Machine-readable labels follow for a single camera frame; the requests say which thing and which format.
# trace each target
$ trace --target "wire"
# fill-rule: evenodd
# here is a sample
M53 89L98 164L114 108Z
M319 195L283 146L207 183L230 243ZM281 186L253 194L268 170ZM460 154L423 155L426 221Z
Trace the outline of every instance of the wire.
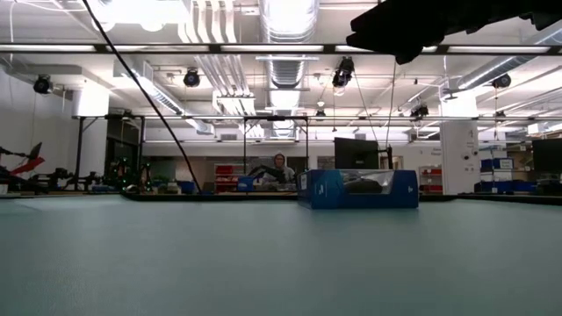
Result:
M153 110L158 115L158 118L160 118L161 122L163 122L163 124L166 126L166 129L168 129L169 134L174 139L174 141L175 141L177 147L179 148L180 152L182 152L182 156L184 157L185 163L187 164L187 168L191 172L191 177L193 178L193 182L195 183L195 186L197 187L197 190L199 191L199 194L202 194L203 191L201 191L201 187L199 186L199 182L197 181L197 178L195 177L195 172L193 172L193 168L191 167L190 160L187 158L187 154L185 153L184 148L182 147L182 145L180 144L176 135L174 134L174 131L172 131L172 128L169 127L168 122L166 122L166 119L160 113L160 110L158 110L158 107L156 107L156 105L152 101L152 98L150 97L150 95L144 90L144 88L142 88L141 82L139 82L139 79L137 78L136 74L129 68L129 66L126 64L126 62L123 59L123 57L121 56L121 54L117 51L117 48L115 48L112 41L107 36L107 33L105 33L104 28L102 27L102 25L99 23L96 16L92 12L90 4L88 3L88 0L83 0L83 3L84 3L84 7L86 8L86 10L88 11L88 13L91 16L91 19L94 21L94 24L97 26L97 29L99 30L99 32L104 37L105 42L107 42L107 45L112 48L112 51L115 54L115 57L117 57L117 59L119 60L119 62L123 66L123 68L131 76L131 79L133 79L134 83L136 83L136 85L139 87L140 92L142 92L144 97L148 100L148 102L150 103L150 106L152 106Z
M393 116L393 104L394 104L394 85L396 83L396 61L394 62L393 70L393 89L390 94L390 111L388 112L388 127L386 128L386 148L388 148L388 133L390 132L390 120Z
M361 86L359 85L359 79L357 79L357 73L354 71L353 75L355 75L355 81L357 83L357 89L359 90L359 96L361 96L361 102L363 102L363 108L365 109L365 113L367 113L367 119L369 119L369 126L371 126L372 135L375 137L378 150L380 150L380 145L378 144L378 140L377 140L377 134L375 133L375 127L372 126L371 114L369 113L369 110L367 109L367 104L365 103L365 99L363 98L363 92L361 92Z
M86 11L86 9L53 9L53 8L47 8L44 6L40 6L37 4L32 4L32 3L19 3L19 2L14 2L13 4L27 4L27 5L31 5L32 7L38 8L38 9L42 9L45 11L53 11L53 12L84 12Z
M14 18L13 18L13 12L14 12L14 6L16 5L16 2L13 2L10 5L10 43L14 42ZM14 60L14 54L10 54L10 65Z

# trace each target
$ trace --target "monitor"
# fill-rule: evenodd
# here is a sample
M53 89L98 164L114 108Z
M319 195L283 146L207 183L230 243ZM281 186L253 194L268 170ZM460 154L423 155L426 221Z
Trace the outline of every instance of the monitor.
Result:
M533 161L535 171L562 172L562 139L533 140Z
M336 137L336 169L378 169L378 143Z

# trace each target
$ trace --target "ventilation duct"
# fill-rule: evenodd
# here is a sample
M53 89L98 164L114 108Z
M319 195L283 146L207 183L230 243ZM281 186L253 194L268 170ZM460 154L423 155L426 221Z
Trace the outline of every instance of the ventilation duct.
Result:
M562 45L562 21L551 25L525 40L522 45ZM536 56L498 57L464 75L457 81L459 90L471 90L532 61Z
M307 43L313 37L319 0L262 0L259 6L264 42ZM300 92L297 89L302 87L305 69L305 61L268 61L270 102L277 108L274 114L288 112L291 115L298 107ZM292 122L274 122L273 136L292 137L293 127Z

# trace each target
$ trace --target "teal table surface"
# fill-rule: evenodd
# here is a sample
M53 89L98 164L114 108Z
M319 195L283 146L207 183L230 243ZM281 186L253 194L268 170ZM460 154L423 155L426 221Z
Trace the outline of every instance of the teal table surface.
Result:
M0 200L0 315L562 315L562 208Z

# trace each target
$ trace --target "white wall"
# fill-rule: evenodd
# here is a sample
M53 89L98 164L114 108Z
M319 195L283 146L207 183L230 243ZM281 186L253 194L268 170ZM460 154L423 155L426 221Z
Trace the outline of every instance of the white wall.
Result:
M0 147L29 153L43 142L40 155L45 162L39 173L61 167L73 171L76 160L78 122L71 118L72 103L55 95L36 94L32 85L6 75L0 69ZM22 158L3 156L3 166L13 169Z

